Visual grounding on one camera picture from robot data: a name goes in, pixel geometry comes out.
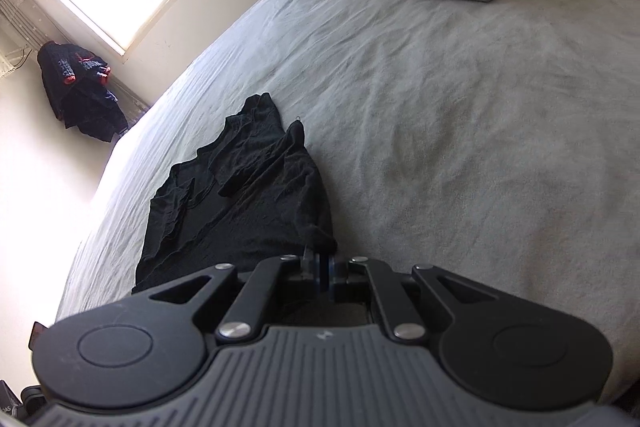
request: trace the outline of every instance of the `black jacket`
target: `black jacket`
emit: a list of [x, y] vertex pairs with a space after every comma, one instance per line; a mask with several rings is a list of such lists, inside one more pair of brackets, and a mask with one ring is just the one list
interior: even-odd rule
[[106, 88], [111, 68], [92, 52], [75, 44], [47, 42], [38, 52], [42, 83], [49, 103], [67, 128], [110, 142], [127, 130], [118, 100]]

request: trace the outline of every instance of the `gray plastic base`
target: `gray plastic base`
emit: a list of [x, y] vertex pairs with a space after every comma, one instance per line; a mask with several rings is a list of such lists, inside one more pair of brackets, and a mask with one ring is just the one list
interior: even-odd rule
[[152, 409], [95, 415], [54, 405], [34, 425], [564, 427], [593, 410], [520, 412], [481, 401], [429, 351], [393, 343], [376, 325], [271, 327], [254, 344], [222, 349], [200, 381]]

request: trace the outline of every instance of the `bed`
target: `bed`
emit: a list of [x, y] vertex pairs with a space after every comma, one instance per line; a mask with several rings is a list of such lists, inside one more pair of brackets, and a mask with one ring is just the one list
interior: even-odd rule
[[260, 0], [116, 145], [58, 318], [130, 291], [171, 165], [269, 92], [341, 254], [586, 319], [613, 399], [640, 377], [639, 20], [640, 0]]

